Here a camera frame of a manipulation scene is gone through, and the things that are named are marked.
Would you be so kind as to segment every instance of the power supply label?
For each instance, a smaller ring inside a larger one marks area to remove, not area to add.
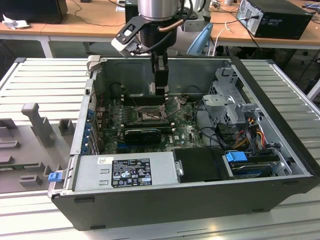
[[[112,161],[112,187],[125,188],[149,185],[152,185],[149,158]]]

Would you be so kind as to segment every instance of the black computer case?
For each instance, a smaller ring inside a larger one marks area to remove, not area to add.
[[[286,0],[242,0],[237,19],[256,38],[300,39],[313,15]]]
[[[3,15],[29,23],[60,24],[68,11],[66,0],[1,0],[0,19]]]

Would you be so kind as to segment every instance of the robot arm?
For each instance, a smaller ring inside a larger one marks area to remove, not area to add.
[[[184,7],[185,1],[138,0],[140,15],[133,17],[111,42],[124,57],[150,53],[156,95],[166,92],[169,75],[167,49],[177,41],[177,28],[182,26],[182,30],[192,32],[184,27],[184,23],[199,18],[193,10],[192,0],[188,0],[189,8]]]

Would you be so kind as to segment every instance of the green circuit board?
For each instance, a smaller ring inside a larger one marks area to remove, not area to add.
[[[169,152],[174,148],[203,147],[202,137],[193,121],[195,104],[183,101],[183,104],[180,104],[180,101],[181,99],[176,97],[163,105],[148,106],[126,106],[120,100],[111,101],[107,107],[108,124],[102,129],[104,153]],[[157,144],[126,144],[125,132],[131,129],[130,126],[137,128],[137,125],[138,129],[142,130],[161,130],[161,141]]]

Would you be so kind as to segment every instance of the barcode label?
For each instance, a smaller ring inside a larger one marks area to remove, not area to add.
[[[98,164],[112,164],[113,160],[114,160],[113,156],[98,157]]]

